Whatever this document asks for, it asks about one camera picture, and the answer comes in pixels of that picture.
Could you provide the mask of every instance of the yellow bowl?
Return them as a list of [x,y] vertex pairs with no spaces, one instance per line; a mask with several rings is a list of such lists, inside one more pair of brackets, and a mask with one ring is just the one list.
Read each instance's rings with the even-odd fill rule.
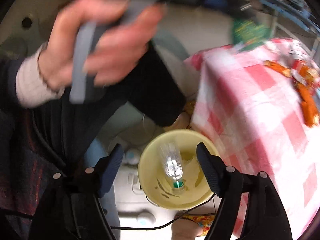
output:
[[[185,188],[177,193],[166,176],[159,147],[163,143],[175,142],[183,161]],[[169,131],[156,137],[144,149],[138,167],[141,188],[149,200],[160,207],[187,210],[208,200],[213,192],[196,160],[196,147],[203,142],[212,155],[219,156],[213,143],[202,134],[191,130]]]

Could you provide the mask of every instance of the dark blue sleeve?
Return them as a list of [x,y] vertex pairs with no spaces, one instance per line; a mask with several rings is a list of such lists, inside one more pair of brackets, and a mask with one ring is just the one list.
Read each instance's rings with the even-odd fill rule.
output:
[[16,93],[16,77],[23,62],[22,59],[0,58],[0,110],[16,113],[21,109]]

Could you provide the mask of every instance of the gray device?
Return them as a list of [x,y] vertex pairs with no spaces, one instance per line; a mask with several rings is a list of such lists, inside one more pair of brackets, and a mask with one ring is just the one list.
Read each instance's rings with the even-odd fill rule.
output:
[[72,88],[70,92],[70,102],[72,104],[95,102],[105,94],[105,88],[94,86],[95,76],[90,76],[83,71],[84,62],[88,55],[95,50],[100,37],[113,26],[134,22],[146,7],[156,2],[158,0],[131,0],[127,11],[114,24],[97,25],[96,22],[88,22],[80,27],[73,55]]

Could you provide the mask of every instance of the pink check pattern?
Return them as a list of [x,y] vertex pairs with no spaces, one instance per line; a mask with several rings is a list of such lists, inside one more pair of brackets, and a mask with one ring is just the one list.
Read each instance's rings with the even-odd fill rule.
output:
[[[288,54],[291,39],[272,41]],[[192,125],[214,142],[226,165],[242,173],[269,174],[293,239],[298,239],[320,207],[320,127],[304,124],[291,80],[263,66],[265,60],[278,59],[266,46],[237,54],[223,46],[187,59],[187,65],[201,71]],[[236,236],[247,201],[243,194]]]

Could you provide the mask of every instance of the bare foot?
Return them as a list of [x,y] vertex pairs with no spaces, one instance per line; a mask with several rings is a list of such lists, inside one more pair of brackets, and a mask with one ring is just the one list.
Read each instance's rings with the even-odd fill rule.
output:
[[172,240],[194,240],[202,232],[202,227],[191,220],[178,219],[172,224]]

